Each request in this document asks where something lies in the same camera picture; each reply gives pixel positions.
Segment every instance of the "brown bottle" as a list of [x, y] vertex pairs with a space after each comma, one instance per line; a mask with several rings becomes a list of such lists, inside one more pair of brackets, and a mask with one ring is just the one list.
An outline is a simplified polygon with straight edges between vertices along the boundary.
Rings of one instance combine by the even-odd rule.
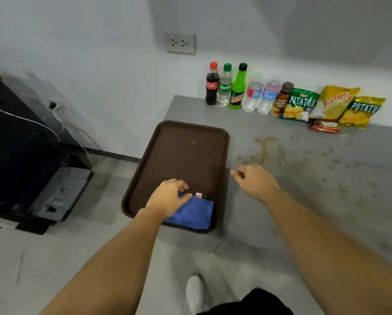
[[279, 94], [276, 96], [276, 100], [273, 103], [272, 108], [270, 109], [270, 113], [274, 116], [279, 116], [283, 114], [283, 110], [285, 109], [286, 104], [289, 101], [289, 94], [291, 90], [294, 89], [294, 84], [291, 82], [284, 82], [282, 89]]

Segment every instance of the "person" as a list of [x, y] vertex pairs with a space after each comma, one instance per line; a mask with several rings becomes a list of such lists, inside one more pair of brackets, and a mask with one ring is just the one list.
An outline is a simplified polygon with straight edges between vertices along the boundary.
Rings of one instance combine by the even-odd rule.
[[[232, 177], [273, 217], [303, 279], [327, 315], [392, 314], [392, 266], [282, 191], [261, 166], [241, 166]], [[191, 198], [182, 180], [164, 181], [145, 208], [104, 245], [53, 298], [43, 315], [135, 314], [151, 252], [162, 221]], [[202, 311], [204, 287], [192, 276], [186, 297], [193, 314]], [[292, 314], [279, 299], [254, 289], [241, 302], [206, 314]]]

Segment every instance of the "brown bottle cap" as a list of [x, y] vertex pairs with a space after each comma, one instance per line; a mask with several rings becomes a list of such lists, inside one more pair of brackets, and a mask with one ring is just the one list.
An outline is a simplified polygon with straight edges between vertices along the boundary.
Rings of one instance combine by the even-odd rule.
[[291, 82], [284, 82], [282, 85], [282, 90], [290, 92], [291, 90], [294, 89], [294, 84]]

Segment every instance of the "brown tray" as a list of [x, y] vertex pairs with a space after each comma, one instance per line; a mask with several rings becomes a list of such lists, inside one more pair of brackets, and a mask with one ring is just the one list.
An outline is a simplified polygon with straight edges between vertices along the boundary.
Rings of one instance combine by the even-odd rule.
[[222, 217], [226, 157], [230, 136], [223, 129], [178, 121], [162, 121], [157, 125], [146, 147], [122, 201], [122, 210], [135, 217], [146, 206], [152, 192], [164, 180], [184, 180], [195, 195], [214, 202], [208, 230], [193, 230], [164, 222], [164, 225], [209, 233]]

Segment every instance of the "clear water bottle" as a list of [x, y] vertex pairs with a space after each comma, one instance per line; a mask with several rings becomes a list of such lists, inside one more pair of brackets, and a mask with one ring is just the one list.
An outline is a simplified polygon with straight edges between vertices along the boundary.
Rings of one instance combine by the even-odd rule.
[[232, 86], [231, 68], [232, 65], [230, 63], [225, 63], [224, 72], [220, 76], [220, 87], [218, 89], [216, 103], [221, 107], [227, 106], [230, 99]]
[[281, 88], [282, 84], [280, 84], [278, 76], [274, 76], [272, 80], [266, 84], [260, 102], [257, 105], [257, 111], [259, 113], [267, 114], [270, 111]]
[[244, 111], [252, 112], [256, 109], [263, 86], [263, 74], [257, 73], [256, 78], [248, 85], [246, 97], [242, 102], [242, 109]]

